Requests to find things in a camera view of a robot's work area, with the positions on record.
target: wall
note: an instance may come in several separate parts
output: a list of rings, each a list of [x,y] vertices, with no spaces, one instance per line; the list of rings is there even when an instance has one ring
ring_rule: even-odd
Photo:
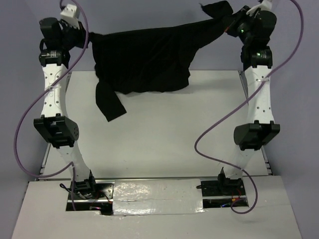
[[[245,4],[253,6],[258,3],[257,0],[228,1],[234,11],[238,11]],[[37,20],[49,16],[59,18],[60,9],[57,0],[26,0],[26,2]],[[78,0],[78,2],[87,15],[90,31],[108,34],[143,28],[176,26],[210,19],[202,12],[199,3],[209,4],[217,0]],[[191,69],[241,69],[240,52],[240,40],[223,35],[198,51]],[[71,53],[72,59],[74,60],[78,54],[79,49],[74,49]],[[75,70],[93,70],[94,65],[92,51],[89,50]]]
[[[0,238],[11,238],[27,187],[27,177],[17,166],[13,155],[13,135],[26,107],[44,89],[38,62],[41,32],[38,23],[23,0],[0,3]],[[39,116],[37,105],[27,116],[20,133],[18,148],[26,168],[39,172],[45,142],[33,128]]]
[[[272,77],[272,107],[281,133],[266,148],[276,174],[283,177],[303,239],[319,238],[319,25],[317,0],[298,1],[305,14],[305,34],[295,58]],[[294,48],[300,30],[294,5],[277,7],[273,34],[275,65]]]

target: white tabletop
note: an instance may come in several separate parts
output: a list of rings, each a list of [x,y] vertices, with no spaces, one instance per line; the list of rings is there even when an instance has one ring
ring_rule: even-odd
[[[196,139],[245,100],[237,71],[191,71],[190,85],[174,93],[118,94],[127,113],[107,122],[95,103],[95,72],[73,72],[66,94],[69,118],[80,129],[79,148],[96,178],[217,176],[222,165],[194,151]],[[228,160],[233,131],[246,123],[248,107],[209,133],[199,149]],[[44,174],[63,168],[51,148]],[[268,175],[262,153],[247,166],[251,175]],[[55,176],[70,178],[66,171]]]
[[[301,239],[280,177],[255,177],[259,203],[247,215],[212,208],[188,215],[101,216],[66,212],[69,181],[30,182],[12,239]],[[248,203],[254,200],[244,179]]]

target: black fabric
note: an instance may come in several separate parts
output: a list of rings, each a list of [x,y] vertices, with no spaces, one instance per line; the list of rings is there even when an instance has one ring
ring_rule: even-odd
[[[202,9],[217,18],[108,35],[90,33],[99,78],[96,104],[108,121],[126,113],[114,91],[171,92],[188,86],[188,68],[196,52],[224,33],[223,17],[232,14],[227,1]]]

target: white table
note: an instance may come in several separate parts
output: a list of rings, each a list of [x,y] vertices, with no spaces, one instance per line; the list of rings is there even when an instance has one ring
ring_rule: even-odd
[[[237,71],[191,71],[190,85],[174,93],[119,94],[127,113],[107,122],[95,104],[95,72],[73,72],[66,104],[80,129],[79,148],[96,178],[208,177],[223,165],[194,151],[196,139],[245,100]],[[246,123],[248,107],[209,133],[199,149],[228,160],[233,131]],[[65,166],[54,148],[44,160],[44,174]],[[247,166],[251,175],[268,175],[257,152]],[[55,179],[70,178],[69,171]]]
[[[67,192],[59,184],[69,181],[30,182],[12,239],[301,239],[281,178],[254,179],[260,200],[247,215],[214,208],[192,215],[126,217],[66,212]],[[252,203],[247,178],[244,185]]]

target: robotic arm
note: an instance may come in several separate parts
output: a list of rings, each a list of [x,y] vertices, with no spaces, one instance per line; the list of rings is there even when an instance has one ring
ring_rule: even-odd
[[[33,125],[46,142],[57,149],[67,164],[74,163],[75,193],[91,198],[96,191],[96,183],[77,144],[78,125],[68,118],[66,111],[66,77],[52,86],[53,82],[68,69],[69,50],[75,46],[84,47],[85,30],[78,21],[78,17],[77,7],[68,4],[61,13],[60,21],[52,17],[40,21],[44,38],[40,44],[39,60],[44,73],[45,88],[51,88],[51,90],[45,95],[41,118],[34,119]]]
[[[264,84],[249,102],[247,124],[237,126],[234,130],[236,147],[230,163],[243,169],[254,153],[269,143],[280,131],[280,125],[274,123],[270,78],[267,78],[273,66],[272,51],[267,44],[277,22],[276,16],[270,12],[271,7],[271,0],[261,0],[261,4],[252,8],[244,6],[227,29],[227,34],[239,37],[244,44],[241,61],[247,79],[248,96]],[[240,179],[242,171],[225,166],[221,176],[230,182],[230,179]]]

